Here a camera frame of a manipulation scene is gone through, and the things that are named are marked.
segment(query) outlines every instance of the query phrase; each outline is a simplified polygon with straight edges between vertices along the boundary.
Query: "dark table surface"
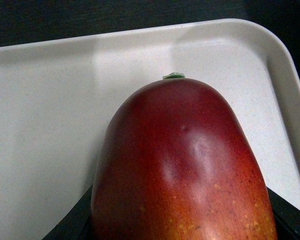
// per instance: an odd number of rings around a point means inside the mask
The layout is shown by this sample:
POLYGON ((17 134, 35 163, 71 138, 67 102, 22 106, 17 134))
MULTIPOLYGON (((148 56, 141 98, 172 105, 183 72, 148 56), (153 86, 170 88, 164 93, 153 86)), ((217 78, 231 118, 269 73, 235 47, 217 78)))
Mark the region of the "dark table surface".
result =
POLYGON ((276 34, 300 78, 300 0, 0 0, 0 47, 224 18, 276 34))

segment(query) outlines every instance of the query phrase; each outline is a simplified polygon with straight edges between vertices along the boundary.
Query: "white tray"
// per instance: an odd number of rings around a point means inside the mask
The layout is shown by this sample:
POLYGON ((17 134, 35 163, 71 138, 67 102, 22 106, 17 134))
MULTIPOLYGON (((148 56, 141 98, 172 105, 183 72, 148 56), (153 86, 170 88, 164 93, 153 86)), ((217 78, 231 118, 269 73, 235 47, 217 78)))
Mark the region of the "white tray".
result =
POLYGON ((223 19, 1 47, 0 239, 43 238, 92 184, 121 103, 171 72, 226 98, 266 185, 300 209, 292 58, 265 28, 223 19))

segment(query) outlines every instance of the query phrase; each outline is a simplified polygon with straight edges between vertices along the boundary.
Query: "mango skin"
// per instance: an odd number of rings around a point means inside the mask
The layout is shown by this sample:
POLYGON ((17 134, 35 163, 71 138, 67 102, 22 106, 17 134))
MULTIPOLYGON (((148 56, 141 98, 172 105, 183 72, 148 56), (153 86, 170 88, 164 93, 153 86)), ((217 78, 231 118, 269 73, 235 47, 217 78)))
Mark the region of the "mango skin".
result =
POLYGON ((238 120, 209 85, 136 91, 106 130, 91 196, 98 240, 275 240, 267 188, 238 120))

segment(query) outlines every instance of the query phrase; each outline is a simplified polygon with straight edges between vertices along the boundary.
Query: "plastic tray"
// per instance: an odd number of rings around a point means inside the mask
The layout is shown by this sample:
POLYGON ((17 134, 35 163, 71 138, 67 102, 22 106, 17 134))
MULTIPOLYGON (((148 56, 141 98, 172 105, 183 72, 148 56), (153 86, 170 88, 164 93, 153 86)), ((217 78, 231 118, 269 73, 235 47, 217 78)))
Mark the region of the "plastic tray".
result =
POLYGON ((266 185, 300 210, 300 81, 283 43, 223 19, 0 48, 0 239, 42 239, 93 182, 107 124, 171 72, 217 89, 266 185))

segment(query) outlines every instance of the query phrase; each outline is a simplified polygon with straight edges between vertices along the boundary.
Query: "green stem tip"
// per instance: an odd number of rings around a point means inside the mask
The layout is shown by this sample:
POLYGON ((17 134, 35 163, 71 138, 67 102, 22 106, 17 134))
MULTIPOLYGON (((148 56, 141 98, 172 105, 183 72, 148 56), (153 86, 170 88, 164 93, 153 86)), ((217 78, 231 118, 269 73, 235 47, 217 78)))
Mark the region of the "green stem tip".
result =
POLYGON ((162 79, 177 79, 177 78, 184 78, 185 75, 180 72, 172 72, 167 76, 163 76, 162 79))

